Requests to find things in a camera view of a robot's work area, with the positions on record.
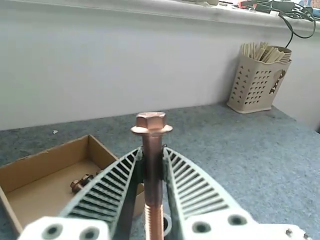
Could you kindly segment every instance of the black cable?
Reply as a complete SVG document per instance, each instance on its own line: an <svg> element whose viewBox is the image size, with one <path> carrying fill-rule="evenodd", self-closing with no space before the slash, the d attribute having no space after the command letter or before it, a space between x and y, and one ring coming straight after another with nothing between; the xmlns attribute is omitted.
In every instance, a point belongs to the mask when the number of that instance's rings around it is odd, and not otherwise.
<svg viewBox="0 0 320 240"><path fill-rule="evenodd" d="M301 38L301 39L309 39L311 38L314 34L315 34L315 31L316 31L316 19L315 17L313 16L313 14L311 12L309 12L305 7L299 5L299 4L294 4L297 8L299 8L298 10L297 9L294 9L292 12L290 13L285 13L279 9L276 9L276 8L273 8L272 7L272 3L271 3L271 6L269 5L264 5L264 4L259 4L260 6L263 6L265 8L268 8L272 11L276 11L276 12L279 12L279 17L284 21L284 23L286 24L286 26L288 27L288 29L290 30L291 32L291 36L290 36L290 39L289 39L289 42L287 43L287 45L285 46L286 48L290 45L294 35L297 36L298 38ZM301 36L299 34L297 34L291 23L285 18L285 17L288 17L288 18L291 18L291 19L305 19L305 20L308 20L310 22L313 22L313 31L312 31L312 34L309 35L309 36Z"/></svg>

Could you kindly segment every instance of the bolt threads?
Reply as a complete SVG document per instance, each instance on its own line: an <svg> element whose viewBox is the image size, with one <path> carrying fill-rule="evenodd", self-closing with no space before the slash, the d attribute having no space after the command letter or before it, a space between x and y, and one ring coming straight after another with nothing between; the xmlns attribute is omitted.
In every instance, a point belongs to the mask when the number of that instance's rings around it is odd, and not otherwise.
<svg viewBox="0 0 320 240"><path fill-rule="evenodd" d="M144 205L145 219L145 239L163 240L164 239L164 211L163 205L149 206Z"/></svg>

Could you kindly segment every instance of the window sill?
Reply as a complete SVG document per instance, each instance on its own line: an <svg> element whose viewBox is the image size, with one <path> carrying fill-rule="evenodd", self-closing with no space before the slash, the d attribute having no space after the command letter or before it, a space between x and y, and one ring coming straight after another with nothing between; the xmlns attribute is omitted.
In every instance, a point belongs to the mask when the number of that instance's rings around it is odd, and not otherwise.
<svg viewBox="0 0 320 240"><path fill-rule="evenodd" d="M277 16L253 12L228 6L204 6L188 1L176 0L6 0L33 4L59 5L77 8L92 8L137 14L158 15L173 18L195 19L229 24L241 24L287 29ZM288 19L295 30L313 30L313 24L302 19Z"/></svg>

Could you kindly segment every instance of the bolt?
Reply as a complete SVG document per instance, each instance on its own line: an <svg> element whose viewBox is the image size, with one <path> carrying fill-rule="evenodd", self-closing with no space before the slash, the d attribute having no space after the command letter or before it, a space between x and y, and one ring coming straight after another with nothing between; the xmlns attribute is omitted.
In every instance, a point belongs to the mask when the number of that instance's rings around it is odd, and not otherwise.
<svg viewBox="0 0 320 240"><path fill-rule="evenodd" d="M73 180L70 184L70 187L72 192L75 194L84 188L82 185L82 180Z"/></svg>
<svg viewBox="0 0 320 240"><path fill-rule="evenodd" d="M144 112L136 116L134 134L142 136L145 227L147 240L163 240L162 135L172 130L164 112Z"/></svg>
<svg viewBox="0 0 320 240"><path fill-rule="evenodd" d="M292 230L290 228L288 228L286 231L285 231L285 234L287 234L289 237L292 236Z"/></svg>
<svg viewBox="0 0 320 240"><path fill-rule="evenodd" d="M92 179L94 179L94 176L92 174L85 174L81 178L83 186L87 185Z"/></svg>

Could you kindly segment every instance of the beige plastic container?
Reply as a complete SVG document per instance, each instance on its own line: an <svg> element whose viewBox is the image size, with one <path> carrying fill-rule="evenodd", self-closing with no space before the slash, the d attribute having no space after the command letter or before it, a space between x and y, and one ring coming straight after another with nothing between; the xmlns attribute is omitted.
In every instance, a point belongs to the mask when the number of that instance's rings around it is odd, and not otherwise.
<svg viewBox="0 0 320 240"><path fill-rule="evenodd" d="M240 114L270 110L290 64L264 63L241 54L227 105Z"/></svg>

